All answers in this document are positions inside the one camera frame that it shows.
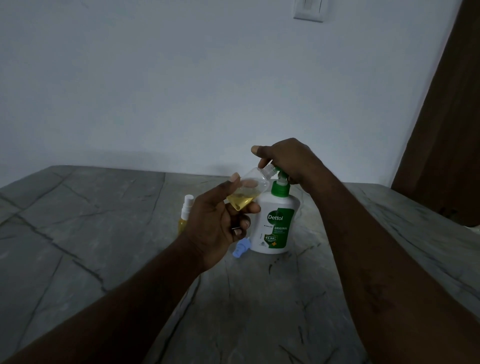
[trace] switch plate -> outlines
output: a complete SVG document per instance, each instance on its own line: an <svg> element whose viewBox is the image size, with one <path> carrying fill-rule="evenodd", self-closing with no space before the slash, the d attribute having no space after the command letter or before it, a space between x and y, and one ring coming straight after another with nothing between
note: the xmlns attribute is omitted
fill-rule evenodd
<svg viewBox="0 0 480 364"><path fill-rule="evenodd" d="M293 17L311 22L323 22L328 8L328 0L295 0Z"/></svg>

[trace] fingernail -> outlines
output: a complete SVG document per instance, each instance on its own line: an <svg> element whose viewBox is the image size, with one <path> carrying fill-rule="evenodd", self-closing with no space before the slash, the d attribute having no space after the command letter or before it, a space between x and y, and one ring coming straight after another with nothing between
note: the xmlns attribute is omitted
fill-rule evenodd
<svg viewBox="0 0 480 364"><path fill-rule="evenodd" d="M230 182L235 182L238 177L240 177L240 175L235 172L234 174L232 174L232 176L231 176L228 180L229 180Z"/></svg>

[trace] white wall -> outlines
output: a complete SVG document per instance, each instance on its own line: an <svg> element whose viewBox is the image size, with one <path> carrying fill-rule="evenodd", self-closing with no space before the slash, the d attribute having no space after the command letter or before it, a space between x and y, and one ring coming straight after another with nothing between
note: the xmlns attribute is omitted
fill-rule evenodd
<svg viewBox="0 0 480 364"><path fill-rule="evenodd" d="M230 175L294 136L389 185L460 0L0 3L0 185L52 164Z"/></svg>

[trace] green label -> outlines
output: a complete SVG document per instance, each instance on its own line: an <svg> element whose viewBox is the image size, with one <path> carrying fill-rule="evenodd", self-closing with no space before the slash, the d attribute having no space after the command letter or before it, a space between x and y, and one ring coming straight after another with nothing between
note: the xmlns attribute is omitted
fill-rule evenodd
<svg viewBox="0 0 480 364"><path fill-rule="evenodd" d="M264 241L269 249L285 248L294 213L295 211L291 208L279 208L268 213L267 220L273 225L273 231L270 235L264 236Z"/></svg>

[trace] marble surface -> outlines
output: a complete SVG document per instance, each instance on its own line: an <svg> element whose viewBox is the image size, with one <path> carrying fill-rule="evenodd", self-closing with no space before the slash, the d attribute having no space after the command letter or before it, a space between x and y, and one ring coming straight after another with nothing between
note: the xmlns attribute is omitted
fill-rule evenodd
<svg viewBox="0 0 480 364"><path fill-rule="evenodd" d="M123 282L223 177L54 166L0 189L0 361ZM375 184L346 186L480 317L480 235ZM300 188L283 255L231 255L190 287L145 363L369 363L320 214Z"/></svg>

